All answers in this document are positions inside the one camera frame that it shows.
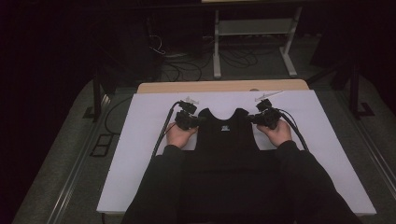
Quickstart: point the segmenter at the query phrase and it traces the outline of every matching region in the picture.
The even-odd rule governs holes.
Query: gray carpet floor
[[[223,39],[222,80],[289,78],[277,49],[282,41],[282,38],[267,36],[253,38],[248,41],[249,44],[242,45],[238,39]],[[309,64],[317,43],[318,37],[314,36],[299,37],[293,42],[290,57],[299,78],[307,79],[321,71],[321,68]],[[198,59],[188,56],[168,58],[168,64],[163,67],[163,73],[157,81],[213,80],[210,55],[208,52]],[[332,75],[324,77],[310,88],[316,91],[341,145],[377,210],[377,215],[361,217],[361,220],[364,224],[394,223],[396,201],[378,172],[359,127],[367,130],[389,167],[396,171],[396,118],[381,101],[375,87],[361,78],[360,101],[368,103],[375,116],[355,120],[347,109],[348,87],[343,91],[333,91],[329,85],[331,79]],[[114,134],[105,157],[92,157],[90,153],[94,149],[94,154],[106,151],[104,147],[94,148],[100,134],[120,133],[134,93],[135,89],[118,89],[115,94],[109,95],[103,102],[101,118],[92,123],[91,119],[83,118],[87,107],[92,106],[92,84],[87,84],[70,109],[14,220],[15,224],[102,223],[103,218],[109,224],[120,223],[121,216],[102,217],[96,212],[118,136]],[[59,203],[64,206],[54,211]]]

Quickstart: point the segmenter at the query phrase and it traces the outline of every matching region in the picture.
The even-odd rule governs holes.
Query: black tank top
[[[195,150],[184,151],[178,218],[186,222],[293,223],[292,204],[274,150],[259,150],[248,112],[229,119],[209,109]]]

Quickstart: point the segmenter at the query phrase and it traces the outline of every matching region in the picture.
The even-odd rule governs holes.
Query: white tabletop
[[[187,97],[198,101],[195,115],[209,108],[218,119],[228,119],[236,108],[244,108],[249,114],[257,114],[256,98],[272,91],[226,91],[226,92],[181,92],[139,93],[131,102],[120,136],[113,162],[107,175],[97,211],[107,214],[122,214],[136,195],[140,181],[149,164],[152,150],[158,139],[165,118],[173,103]],[[375,214],[375,209],[361,182],[342,149],[332,125],[314,91],[283,91],[270,97],[273,107],[288,111],[297,122],[310,152],[329,173],[337,191],[357,215]],[[260,149],[274,146],[254,126],[252,127]],[[303,148],[297,135],[293,140]],[[193,150],[196,136],[192,136],[183,148]],[[158,154],[163,153],[165,140]]]

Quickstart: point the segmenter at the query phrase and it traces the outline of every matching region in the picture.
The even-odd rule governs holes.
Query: person's hand
[[[274,130],[262,125],[257,125],[257,129],[265,133],[275,147],[279,147],[282,143],[291,140],[290,126],[282,119],[277,122]]]
[[[179,148],[186,146],[189,138],[198,131],[197,128],[191,128],[186,131],[180,129],[174,122],[168,125],[166,140],[168,145],[174,145]]]

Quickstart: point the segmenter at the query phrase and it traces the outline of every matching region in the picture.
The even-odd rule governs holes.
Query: person's arm
[[[297,223],[361,223],[315,157],[298,149],[291,140],[290,126],[285,121],[280,120],[275,130],[262,126],[258,129],[277,147],[276,156],[281,161],[281,174]]]
[[[168,146],[163,154],[154,157],[140,183],[134,200],[121,224],[177,223],[177,209],[181,183],[180,150],[197,129],[183,131],[170,124],[166,135]]]

